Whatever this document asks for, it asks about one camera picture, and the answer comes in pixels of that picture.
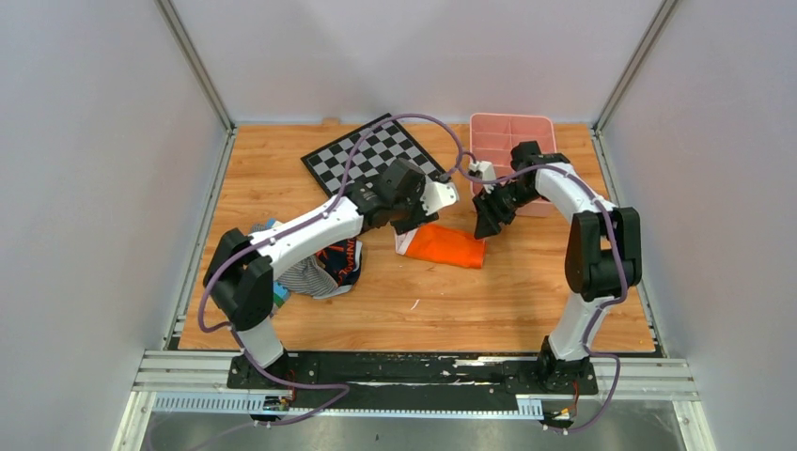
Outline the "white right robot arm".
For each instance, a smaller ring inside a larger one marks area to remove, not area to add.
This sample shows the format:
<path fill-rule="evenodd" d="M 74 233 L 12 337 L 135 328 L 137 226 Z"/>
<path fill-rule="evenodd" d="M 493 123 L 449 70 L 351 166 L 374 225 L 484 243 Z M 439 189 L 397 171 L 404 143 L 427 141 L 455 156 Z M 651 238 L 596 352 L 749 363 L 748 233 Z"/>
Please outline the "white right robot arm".
<path fill-rule="evenodd" d="M 544 153 L 535 141 L 511 150 L 510 167 L 509 175 L 498 177 L 486 160 L 469 164 L 469 179 L 481 186 L 473 198 L 474 235 L 497 235 L 519 208 L 540 199 L 568 221 L 564 268 L 570 296 L 541 349 L 546 359 L 536 368 L 540 386 L 556 393 L 574 379 L 570 362 L 590 356 L 609 308 L 622 303 L 641 279 L 641 219 L 636 209 L 619 207 L 592 189 L 565 155 Z"/>

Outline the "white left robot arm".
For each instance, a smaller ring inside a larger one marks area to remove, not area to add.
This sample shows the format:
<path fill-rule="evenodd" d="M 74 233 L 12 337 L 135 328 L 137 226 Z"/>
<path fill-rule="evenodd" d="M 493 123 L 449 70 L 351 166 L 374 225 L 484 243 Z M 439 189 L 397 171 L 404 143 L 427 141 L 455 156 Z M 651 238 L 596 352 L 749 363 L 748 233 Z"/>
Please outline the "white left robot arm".
<path fill-rule="evenodd" d="M 428 203 L 436 187 L 414 163 L 396 159 L 371 181 L 345 182 L 321 206 L 282 225 L 250 235 L 238 228 L 223 234 L 203 278 L 201 301 L 222 310 L 255 380 L 275 388 L 288 375 L 272 322 L 274 280 L 338 241 L 386 225 L 403 233 L 436 220 Z"/>

